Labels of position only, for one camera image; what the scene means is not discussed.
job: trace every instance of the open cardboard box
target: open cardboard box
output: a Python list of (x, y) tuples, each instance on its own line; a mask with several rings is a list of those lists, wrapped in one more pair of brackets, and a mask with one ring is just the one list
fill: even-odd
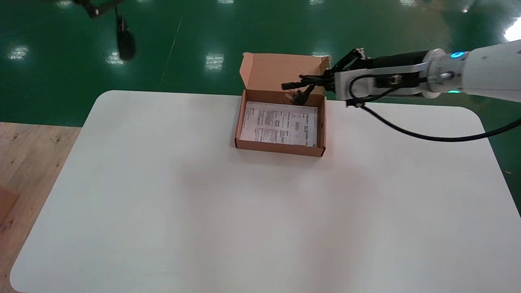
[(316, 87), (305, 106), (318, 108), (317, 147), (241, 140), (247, 101), (291, 105), (282, 90), (284, 82), (299, 81), (299, 75), (321, 75), (329, 68), (331, 57), (285, 54), (243, 54), (240, 69), (246, 89), (242, 93), (241, 108), (235, 132), (238, 149), (277, 152), (321, 157), (326, 150), (326, 93)]

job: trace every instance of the box flap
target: box flap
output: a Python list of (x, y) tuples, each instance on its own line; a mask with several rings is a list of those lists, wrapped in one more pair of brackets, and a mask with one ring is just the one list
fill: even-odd
[[(281, 84), (299, 81), (299, 75), (321, 75), (331, 57), (286, 54), (243, 54), (240, 74), (248, 90), (283, 92)], [(323, 94), (315, 89), (314, 93)]]

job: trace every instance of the wooden surface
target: wooden surface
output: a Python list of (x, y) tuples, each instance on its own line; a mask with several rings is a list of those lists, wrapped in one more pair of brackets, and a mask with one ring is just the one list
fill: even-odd
[(18, 199), (18, 194), (0, 187), (0, 224), (2, 224)]
[(0, 293), (80, 133), (78, 127), (0, 123), (0, 187), (20, 194), (0, 226)]

